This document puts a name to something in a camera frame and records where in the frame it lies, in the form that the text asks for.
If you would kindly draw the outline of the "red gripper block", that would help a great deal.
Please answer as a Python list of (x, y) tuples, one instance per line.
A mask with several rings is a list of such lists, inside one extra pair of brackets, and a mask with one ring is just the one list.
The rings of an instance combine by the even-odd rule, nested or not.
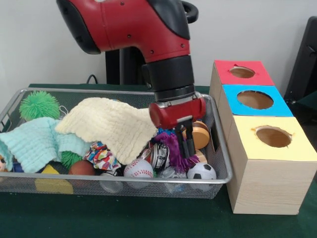
[[(149, 113), (157, 128), (175, 128), (178, 145), (184, 145), (184, 158), (195, 155), (192, 123), (193, 120), (202, 118), (206, 113), (206, 103), (200, 93), (182, 99), (151, 103)], [(185, 141), (181, 122), (184, 122)]]

